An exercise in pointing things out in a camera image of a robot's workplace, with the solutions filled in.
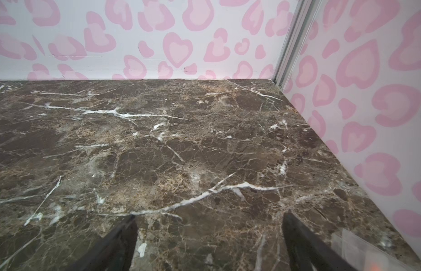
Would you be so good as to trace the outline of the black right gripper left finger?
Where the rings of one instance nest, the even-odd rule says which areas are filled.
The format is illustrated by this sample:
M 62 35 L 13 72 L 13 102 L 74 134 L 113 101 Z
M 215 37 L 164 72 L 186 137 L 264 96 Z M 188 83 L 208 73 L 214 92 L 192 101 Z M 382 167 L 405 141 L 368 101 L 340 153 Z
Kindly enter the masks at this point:
M 68 271 L 129 271 L 138 239 L 135 216 L 130 215 L 98 241 Z

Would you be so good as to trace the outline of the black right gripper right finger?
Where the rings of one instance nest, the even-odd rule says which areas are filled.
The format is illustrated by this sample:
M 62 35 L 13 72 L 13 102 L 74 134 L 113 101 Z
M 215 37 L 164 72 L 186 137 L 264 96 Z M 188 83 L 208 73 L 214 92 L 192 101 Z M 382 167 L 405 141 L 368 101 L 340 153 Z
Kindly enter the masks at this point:
M 355 269 L 291 212 L 283 215 L 282 232 L 292 271 L 353 271 Z

